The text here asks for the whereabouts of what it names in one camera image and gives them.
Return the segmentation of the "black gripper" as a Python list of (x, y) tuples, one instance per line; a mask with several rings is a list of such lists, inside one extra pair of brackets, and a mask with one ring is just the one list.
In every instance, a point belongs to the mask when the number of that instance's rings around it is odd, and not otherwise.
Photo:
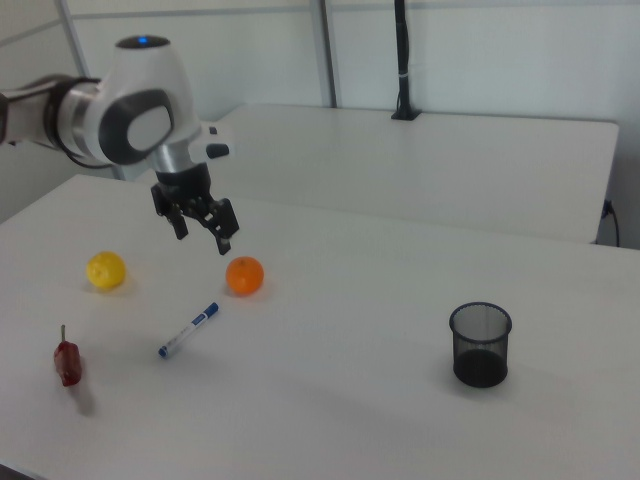
[(180, 172), (156, 172), (157, 183), (151, 188), (156, 213), (167, 216), (178, 240), (188, 235), (184, 215), (197, 214), (199, 223), (215, 239), (218, 253), (231, 250), (231, 238), (239, 231), (239, 224), (231, 202), (227, 198), (212, 199), (211, 179), (205, 164)]

